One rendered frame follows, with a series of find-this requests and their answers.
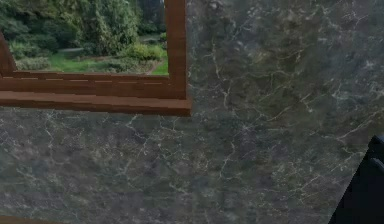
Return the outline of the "dark blue-black furniture piece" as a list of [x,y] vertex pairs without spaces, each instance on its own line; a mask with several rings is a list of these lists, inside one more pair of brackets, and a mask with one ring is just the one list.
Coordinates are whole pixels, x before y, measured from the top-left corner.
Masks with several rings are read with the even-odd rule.
[[384,135],[374,135],[328,224],[384,224]]

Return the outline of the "brown wooden furniture edge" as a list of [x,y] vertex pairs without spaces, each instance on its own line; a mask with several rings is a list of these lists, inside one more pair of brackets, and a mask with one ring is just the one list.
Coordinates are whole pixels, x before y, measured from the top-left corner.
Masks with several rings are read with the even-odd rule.
[[0,216],[0,224],[64,224],[60,222],[20,218],[14,216]]

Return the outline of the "brown wooden framed window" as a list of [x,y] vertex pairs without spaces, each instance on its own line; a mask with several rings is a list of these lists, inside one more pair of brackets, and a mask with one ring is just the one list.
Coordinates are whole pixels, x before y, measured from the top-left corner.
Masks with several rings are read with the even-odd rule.
[[0,106],[189,117],[186,0],[165,0],[167,75],[19,70],[0,32]]

